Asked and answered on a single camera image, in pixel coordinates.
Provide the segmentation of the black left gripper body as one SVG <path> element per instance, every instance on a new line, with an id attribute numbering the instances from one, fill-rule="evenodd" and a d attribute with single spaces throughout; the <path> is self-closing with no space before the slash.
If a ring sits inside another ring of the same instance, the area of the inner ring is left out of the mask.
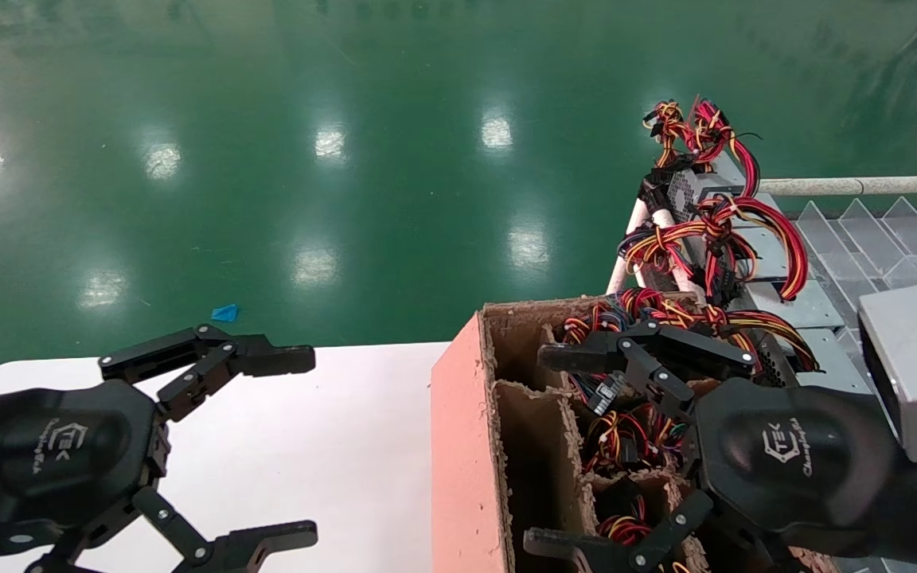
<path id="1" fill-rule="evenodd" d="M 168 427 L 123 382 L 0 395 L 0 557 L 73 534 L 97 548 L 137 519 L 166 472 Z"/>

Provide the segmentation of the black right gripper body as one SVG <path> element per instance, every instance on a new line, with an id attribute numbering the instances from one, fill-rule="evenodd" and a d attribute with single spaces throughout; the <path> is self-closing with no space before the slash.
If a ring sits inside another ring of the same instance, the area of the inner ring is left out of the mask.
<path id="1" fill-rule="evenodd" d="M 732 378 L 696 400 L 692 429 L 699 486 L 753 536 L 843 557 L 876 543 L 902 454 L 874 396 Z"/>

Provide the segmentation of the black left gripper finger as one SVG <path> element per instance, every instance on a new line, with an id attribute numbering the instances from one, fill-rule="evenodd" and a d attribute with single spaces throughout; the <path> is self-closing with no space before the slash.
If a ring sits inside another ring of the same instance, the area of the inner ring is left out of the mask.
<path id="1" fill-rule="evenodd" d="M 136 385 L 168 372 L 178 376 L 157 392 L 165 421 L 179 422 L 239 375 L 303 374 L 316 367 L 310 345 L 277 347 L 263 334 L 232 335 L 210 324 L 139 342 L 99 359 L 105 380 Z"/>
<path id="2" fill-rule="evenodd" d="M 110 497 L 105 503 L 72 487 L 26 487 L 25 503 L 50 520 L 72 520 L 51 551 L 28 566 L 29 572 L 83 570 L 76 560 L 85 548 L 91 547 L 95 539 L 91 530 L 103 525 L 117 532 L 127 526 L 128 520 L 123 518 L 127 505 L 132 514 L 145 517 L 182 555 L 176 572 L 258 572 L 274 552 L 313 547 L 318 541 L 317 525 L 312 520 L 230 531 L 215 540 L 204 540 L 156 487 L 128 490 L 122 497 Z"/>

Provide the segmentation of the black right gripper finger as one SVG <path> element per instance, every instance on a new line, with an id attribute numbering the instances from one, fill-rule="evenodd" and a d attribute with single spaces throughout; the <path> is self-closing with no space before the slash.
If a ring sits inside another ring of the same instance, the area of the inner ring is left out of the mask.
<path id="1" fill-rule="evenodd" d="M 627 388 L 655 410 L 692 422 L 695 392 L 688 380 L 749 377 L 755 354 L 687 329 L 642 320 L 623 331 L 591 331 L 579 344 L 553 342 L 538 349 L 546 369 L 600 381 L 583 391 L 590 413 L 604 416 Z"/>
<path id="2" fill-rule="evenodd" d="M 572 561 L 581 572 L 683 572 L 674 550 L 706 523 L 723 529 L 740 547 L 759 552 L 762 571 L 786 570 L 784 489 L 698 489 L 652 527 L 618 516 L 603 536 L 529 528 L 523 548 L 538 557 Z"/>

